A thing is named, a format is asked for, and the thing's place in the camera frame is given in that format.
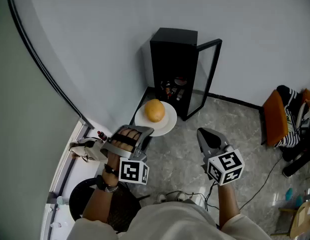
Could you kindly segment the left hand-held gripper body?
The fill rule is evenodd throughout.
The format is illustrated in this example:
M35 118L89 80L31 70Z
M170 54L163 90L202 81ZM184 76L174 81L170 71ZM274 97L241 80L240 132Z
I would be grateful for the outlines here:
M146 165L147 155L144 151L144 143L149 140L150 136L145 135L147 126L123 125L104 142L101 152L104 155L114 154L119 158L119 169L105 164L107 173L114 174L120 182L146 185L149 174L149 167ZM133 129L139 132L138 140L128 138L119 134L122 129ZM121 141L133 146L132 151L126 151L112 145L112 140Z

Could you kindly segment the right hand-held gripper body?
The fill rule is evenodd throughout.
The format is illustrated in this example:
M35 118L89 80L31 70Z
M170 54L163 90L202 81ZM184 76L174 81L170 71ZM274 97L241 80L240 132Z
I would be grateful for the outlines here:
M203 165L203 169L209 179L215 180L219 186L239 179L244 167L245 163L239 149L213 156Z

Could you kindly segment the white round plate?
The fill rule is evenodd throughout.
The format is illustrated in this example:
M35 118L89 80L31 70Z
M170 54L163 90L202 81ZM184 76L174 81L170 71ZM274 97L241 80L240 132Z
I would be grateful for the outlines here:
M177 122L175 108L167 102L161 102L165 107L165 116L159 122L151 122L145 114L145 105L142 105L135 114L134 123L136 126L151 127L154 129L151 137L159 137L170 132Z

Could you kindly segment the yellow-brown potato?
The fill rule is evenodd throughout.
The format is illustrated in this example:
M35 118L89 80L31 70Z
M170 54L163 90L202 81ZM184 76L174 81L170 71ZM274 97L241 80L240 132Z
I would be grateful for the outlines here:
M158 99L146 102L144 112L147 119L153 123L160 122L165 116L165 107Z

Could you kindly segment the black mini fridge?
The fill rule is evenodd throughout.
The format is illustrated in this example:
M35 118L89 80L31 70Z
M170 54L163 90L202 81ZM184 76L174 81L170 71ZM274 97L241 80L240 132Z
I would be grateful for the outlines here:
M222 46L221 39L198 44L194 30L161 27L150 39L156 97L171 104L179 117L188 120L203 108L209 93ZM161 82L187 79L180 101L160 98Z

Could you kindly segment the person's left forearm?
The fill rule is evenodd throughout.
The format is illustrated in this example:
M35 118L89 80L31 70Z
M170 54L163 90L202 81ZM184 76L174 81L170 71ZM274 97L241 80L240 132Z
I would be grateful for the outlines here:
M105 169L103 169L102 178L107 185L112 187L118 184L118 177L107 173ZM112 192L105 192L96 187L84 209L83 218L107 223L112 196Z

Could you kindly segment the person's right forearm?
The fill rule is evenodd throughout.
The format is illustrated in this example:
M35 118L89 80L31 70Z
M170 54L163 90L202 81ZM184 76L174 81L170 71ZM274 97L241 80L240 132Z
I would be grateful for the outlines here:
M222 228L231 218L240 214L233 186L228 183L218 187L219 226Z

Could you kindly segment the person's left hand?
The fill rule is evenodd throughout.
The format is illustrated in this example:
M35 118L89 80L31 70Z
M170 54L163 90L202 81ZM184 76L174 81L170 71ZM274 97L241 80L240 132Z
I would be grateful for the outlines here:
M126 136L130 139L134 139L134 140L138 140L139 137L140 137L140 134L139 132L137 132L136 130L134 129L130 129L130 128L127 128L127 129L122 129L120 132L119 132L120 135L123 135L123 136ZM124 143L124 142L121 142L121 141L118 141L118 140L112 140L112 145L118 147L118 148L121 148L123 150L126 150L126 151L129 151L131 152L133 150L133 146L131 145L128 145L127 143Z

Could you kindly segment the black smartwatch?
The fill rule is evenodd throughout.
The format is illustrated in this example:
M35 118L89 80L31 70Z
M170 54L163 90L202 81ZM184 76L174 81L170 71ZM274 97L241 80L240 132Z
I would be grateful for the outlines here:
M105 189L107 188L107 184L105 183L104 179L102 178L101 175L98 175L96 177L96 185L98 187L99 190L101 191L105 191Z

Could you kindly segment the white handbag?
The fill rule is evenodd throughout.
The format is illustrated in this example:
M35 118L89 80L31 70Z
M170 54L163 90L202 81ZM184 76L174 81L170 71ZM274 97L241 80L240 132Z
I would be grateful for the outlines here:
M101 152L104 142L96 137L83 137L69 144L69 151L80 156L85 162L103 161L107 158Z

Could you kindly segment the cream shirt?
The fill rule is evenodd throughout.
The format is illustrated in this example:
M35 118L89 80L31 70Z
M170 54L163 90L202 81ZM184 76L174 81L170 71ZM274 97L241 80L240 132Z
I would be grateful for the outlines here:
M106 223L77 220L67 240L271 240L247 216L238 214L218 229L196 204L165 202L141 208L122 234Z

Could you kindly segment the light wooden chair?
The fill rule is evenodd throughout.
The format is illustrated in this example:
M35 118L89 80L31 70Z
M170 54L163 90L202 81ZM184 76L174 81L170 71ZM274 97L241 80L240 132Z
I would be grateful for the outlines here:
M288 232L272 233L271 236L288 236L294 239L310 230L310 200L304 202L298 209L279 208L282 213L292 214Z

